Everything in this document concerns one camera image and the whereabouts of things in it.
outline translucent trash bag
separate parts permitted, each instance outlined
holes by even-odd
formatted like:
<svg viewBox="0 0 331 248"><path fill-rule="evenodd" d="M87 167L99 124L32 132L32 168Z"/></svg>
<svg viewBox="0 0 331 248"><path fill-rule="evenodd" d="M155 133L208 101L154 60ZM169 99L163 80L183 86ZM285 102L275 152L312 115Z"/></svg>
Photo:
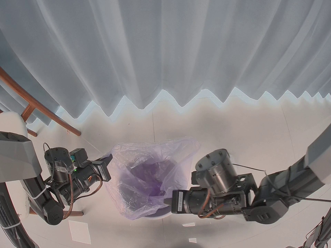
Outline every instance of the translucent trash bag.
<svg viewBox="0 0 331 248"><path fill-rule="evenodd" d="M174 189L187 189L193 155L200 145L194 138L160 143L118 143L104 157L112 179L106 189L118 211L135 220L168 205Z"/></svg>

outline tiled floor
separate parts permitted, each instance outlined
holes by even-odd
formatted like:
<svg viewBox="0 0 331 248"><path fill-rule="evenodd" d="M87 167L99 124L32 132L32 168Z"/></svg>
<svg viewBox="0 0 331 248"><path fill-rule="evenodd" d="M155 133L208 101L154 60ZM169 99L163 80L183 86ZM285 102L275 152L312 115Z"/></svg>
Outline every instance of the tiled floor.
<svg viewBox="0 0 331 248"><path fill-rule="evenodd" d="M183 136L194 137L201 144L191 170L206 153L226 148L233 162L272 173L300 159L307 146L331 123L331 98L321 99L318 95L311 98L304 93L296 99L291 93L285 93L276 101L266 93L254 101L235 90L225 103L221 103L204 90L181 108L163 92L144 110L123 98L110 117L95 104L90 104L78 119L72 119L63 110L59 110L58 115L80 129L82 135L67 133L54 122L50 126L38 122L29 126L38 132L38 137L32 137L32 141L44 178L48 176L48 170L43 159L43 142L69 150L84 147L89 158L96 159L115 143L158 142ZM250 171L238 167L237 172ZM264 177L258 171L253 171L253 175L257 184ZM326 185L313 196L331 198L329 188ZM88 223L91 245L72 241L68 221L50 226L31 215L23 225L40 247L50 248L297 247L329 207L328 203L301 201L272 225L248 223L242 216L227 216L216 221L201 220L194 215L171 215L163 220L130 221L118 213L102 188L96 195L75 203L74 209L83 210L83 217L70 218ZM195 226L183 226L192 222ZM190 243L189 238L196 238L197 243ZM5 243L2 247L11 247L3 233L0 233L0 240Z"/></svg>

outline gray curtain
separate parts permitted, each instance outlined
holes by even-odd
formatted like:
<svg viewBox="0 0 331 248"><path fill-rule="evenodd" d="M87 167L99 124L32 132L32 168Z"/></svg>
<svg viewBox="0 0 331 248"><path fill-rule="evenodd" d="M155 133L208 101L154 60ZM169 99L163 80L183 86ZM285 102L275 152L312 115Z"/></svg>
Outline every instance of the gray curtain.
<svg viewBox="0 0 331 248"><path fill-rule="evenodd" d="M331 89L331 0L0 0L0 29L0 65L74 118L123 95L142 109L161 89L181 106L201 89ZM0 102L23 105L4 86Z"/></svg>

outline white zip tie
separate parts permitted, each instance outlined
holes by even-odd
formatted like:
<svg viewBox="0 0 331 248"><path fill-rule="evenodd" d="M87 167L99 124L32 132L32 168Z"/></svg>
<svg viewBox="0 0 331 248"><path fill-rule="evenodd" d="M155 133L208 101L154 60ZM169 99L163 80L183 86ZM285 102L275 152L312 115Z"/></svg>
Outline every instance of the white zip tie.
<svg viewBox="0 0 331 248"><path fill-rule="evenodd" d="M14 228L14 227L20 225L20 223L21 223L21 221L19 221L19 223L15 224L15 225L13 225L13 226L9 226L9 227L2 227L2 226L1 226L1 227L2 227L2 229L11 229L11 228Z"/></svg>
<svg viewBox="0 0 331 248"><path fill-rule="evenodd" d="M50 186L46 184L46 186L45 186L45 188L43 189L43 191L40 192L39 195L38 195L38 196L35 196L35 197L31 196L26 190L25 190L25 192L26 192L26 193L28 194L28 196L31 197L32 199L37 199L38 197L40 197L40 196L46 191L47 188L50 188Z"/></svg>

